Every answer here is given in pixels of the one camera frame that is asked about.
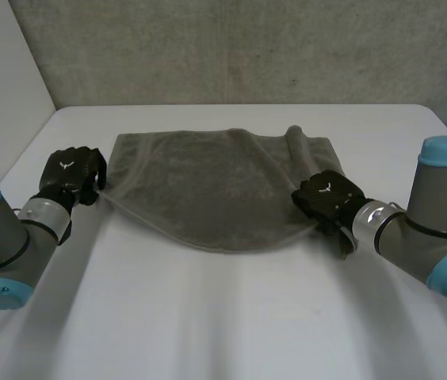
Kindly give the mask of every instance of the gray towel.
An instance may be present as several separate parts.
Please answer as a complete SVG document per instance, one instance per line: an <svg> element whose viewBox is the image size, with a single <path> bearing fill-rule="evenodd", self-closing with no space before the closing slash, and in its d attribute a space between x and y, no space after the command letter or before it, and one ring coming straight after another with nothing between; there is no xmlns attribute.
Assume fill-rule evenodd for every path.
<svg viewBox="0 0 447 380"><path fill-rule="evenodd" d="M243 129L119 135L102 195L134 219L213 252L257 252L315 221L291 193L325 169L342 172L328 139L293 126L281 137Z"/></svg>

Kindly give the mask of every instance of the white logo on hand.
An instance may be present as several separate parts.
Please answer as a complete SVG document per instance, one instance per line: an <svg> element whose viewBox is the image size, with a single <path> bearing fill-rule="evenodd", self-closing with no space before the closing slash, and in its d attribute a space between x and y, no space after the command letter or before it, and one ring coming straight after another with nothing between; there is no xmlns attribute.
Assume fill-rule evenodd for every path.
<svg viewBox="0 0 447 380"><path fill-rule="evenodd" d="M71 162L70 164L64 164L62 162L59 163L59 165L63 168L63 170L65 170L66 168L68 168L69 166L72 166L74 164L74 162Z"/></svg>
<svg viewBox="0 0 447 380"><path fill-rule="evenodd" d="M331 191L331 182L327 184L326 188L319 190L319 192L330 192Z"/></svg>

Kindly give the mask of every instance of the table surface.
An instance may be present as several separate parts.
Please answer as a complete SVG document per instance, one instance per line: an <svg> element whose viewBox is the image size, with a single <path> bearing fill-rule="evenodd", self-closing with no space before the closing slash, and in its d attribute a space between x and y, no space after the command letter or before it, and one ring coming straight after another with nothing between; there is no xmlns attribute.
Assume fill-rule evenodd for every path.
<svg viewBox="0 0 447 380"><path fill-rule="evenodd" d="M329 137L367 196L407 205L424 138L417 105L197 105L58 111L0 187L13 207L51 152L124 132L300 125ZM340 261L313 234L253 255L171 241L105 201L74 211L29 304L0 311L0 379L447 379L447 299L378 255Z"/></svg>

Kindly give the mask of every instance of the white wall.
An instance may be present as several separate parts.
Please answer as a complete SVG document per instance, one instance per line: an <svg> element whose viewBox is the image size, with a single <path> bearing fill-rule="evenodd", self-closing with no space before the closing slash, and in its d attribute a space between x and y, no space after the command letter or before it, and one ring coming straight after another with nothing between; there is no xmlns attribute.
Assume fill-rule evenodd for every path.
<svg viewBox="0 0 447 380"><path fill-rule="evenodd" d="M0 0L0 180L54 111L9 3Z"/></svg>

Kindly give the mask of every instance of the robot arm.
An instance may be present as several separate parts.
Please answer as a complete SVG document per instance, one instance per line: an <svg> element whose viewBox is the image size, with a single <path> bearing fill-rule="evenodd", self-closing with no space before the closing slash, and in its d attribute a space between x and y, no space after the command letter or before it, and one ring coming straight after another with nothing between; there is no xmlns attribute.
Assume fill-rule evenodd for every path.
<svg viewBox="0 0 447 380"><path fill-rule="evenodd" d="M72 208L93 204L105 187L106 164L96 149L56 151L40 191L16 216L0 193L0 310L26 304L52 254L71 234Z"/></svg>
<svg viewBox="0 0 447 380"><path fill-rule="evenodd" d="M303 182L292 200L325 234L340 231L447 297L447 136L425 140L406 211L332 171Z"/></svg>

